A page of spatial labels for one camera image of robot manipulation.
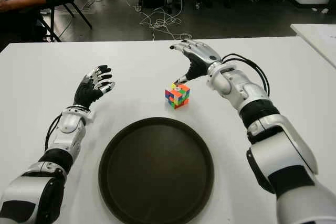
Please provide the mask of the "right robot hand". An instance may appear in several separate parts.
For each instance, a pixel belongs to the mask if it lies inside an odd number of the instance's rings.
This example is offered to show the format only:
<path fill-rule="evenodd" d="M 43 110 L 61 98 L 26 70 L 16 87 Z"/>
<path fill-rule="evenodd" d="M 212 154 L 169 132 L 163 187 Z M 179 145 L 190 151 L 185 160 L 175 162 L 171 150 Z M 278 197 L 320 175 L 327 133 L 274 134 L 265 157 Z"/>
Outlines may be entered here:
<path fill-rule="evenodd" d="M 220 55 L 212 47 L 200 41 L 184 39 L 177 44 L 170 45 L 170 49 L 181 52 L 190 61 L 187 73 L 178 78 L 174 82 L 175 85 L 205 76 L 213 64 L 221 62 Z"/>

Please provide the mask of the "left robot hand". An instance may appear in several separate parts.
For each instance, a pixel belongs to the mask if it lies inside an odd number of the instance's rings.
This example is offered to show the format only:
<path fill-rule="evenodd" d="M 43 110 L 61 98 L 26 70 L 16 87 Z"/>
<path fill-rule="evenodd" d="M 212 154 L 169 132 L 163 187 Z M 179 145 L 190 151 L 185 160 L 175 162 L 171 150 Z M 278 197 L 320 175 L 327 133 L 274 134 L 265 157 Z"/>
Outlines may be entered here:
<path fill-rule="evenodd" d="M 81 80 L 75 93 L 73 105 L 89 110 L 92 103 L 114 88 L 115 82 L 111 78 L 112 69 L 107 65 L 93 68 Z"/>

